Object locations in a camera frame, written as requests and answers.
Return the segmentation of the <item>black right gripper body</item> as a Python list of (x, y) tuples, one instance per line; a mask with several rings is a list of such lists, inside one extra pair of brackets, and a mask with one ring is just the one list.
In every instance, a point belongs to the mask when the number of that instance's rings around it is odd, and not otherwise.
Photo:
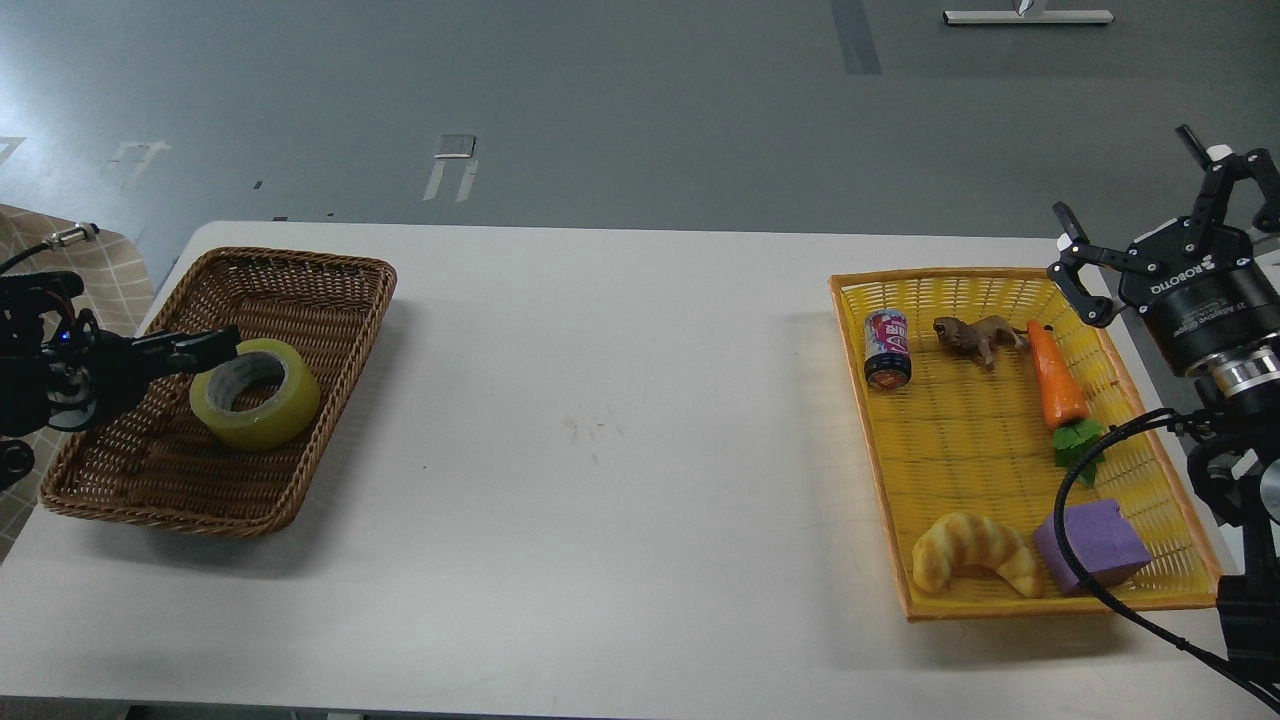
[(1119, 293), (1138, 310), (1155, 346), (1179, 377), (1204, 373), (1212, 356), (1277, 337), (1277, 291), (1254, 264), (1251, 237), (1221, 225), (1188, 254), (1190, 227), (1169, 222), (1128, 249), (1153, 275), (1124, 272)]

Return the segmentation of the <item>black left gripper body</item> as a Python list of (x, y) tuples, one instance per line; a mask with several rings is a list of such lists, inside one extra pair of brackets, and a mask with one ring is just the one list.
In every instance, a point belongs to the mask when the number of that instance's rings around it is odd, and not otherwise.
[(49, 365), (46, 397), (50, 427), (99, 427), (141, 402), (137, 338), (109, 331), (74, 343), (64, 332), (46, 342), (40, 357)]

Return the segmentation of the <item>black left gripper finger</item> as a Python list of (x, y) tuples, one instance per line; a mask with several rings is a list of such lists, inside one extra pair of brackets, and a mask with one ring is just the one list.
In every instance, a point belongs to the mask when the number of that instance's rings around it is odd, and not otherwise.
[(195, 334), (160, 331), (131, 340), (131, 352), (143, 375), (200, 374), (236, 359), (239, 342), (238, 325)]

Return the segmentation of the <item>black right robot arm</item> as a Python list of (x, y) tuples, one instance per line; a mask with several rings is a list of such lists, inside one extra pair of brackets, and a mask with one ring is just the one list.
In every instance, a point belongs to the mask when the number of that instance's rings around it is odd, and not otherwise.
[[(1111, 428), (1066, 470), (1050, 520), (1088, 594), (1276, 708), (1277, 512), (1265, 501), (1263, 480), (1277, 465), (1279, 297), (1257, 263), (1254, 236), (1277, 233), (1277, 168), (1265, 149), (1207, 147), (1189, 126), (1176, 136), (1203, 174), (1189, 214), (1116, 251), (1092, 243), (1073, 210), (1057, 202), (1065, 241), (1047, 275), (1087, 325), (1105, 328), (1133, 310), (1172, 373), (1194, 382), (1202, 407), (1161, 407)], [(1129, 609), (1084, 568), (1068, 537), (1068, 493), (1085, 465), (1158, 429), (1194, 441), (1187, 456), (1194, 495), (1242, 532), (1243, 570), (1217, 583), (1224, 656)]]

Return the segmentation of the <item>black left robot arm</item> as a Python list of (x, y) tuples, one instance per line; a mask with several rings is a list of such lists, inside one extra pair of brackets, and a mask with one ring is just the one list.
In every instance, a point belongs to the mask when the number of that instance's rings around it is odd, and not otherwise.
[(93, 223), (59, 231), (3, 263), (1, 278), (1, 483), (10, 489), (35, 469), (24, 438), (44, 428), (78, 433), (140, 405), (155, 380), (210, 372), (238, 355), (237, 325), (197, 334), (160, 331), (124, 337), (104, 329), (74, 272), (17, 274), (24, 260), (97, 240)]

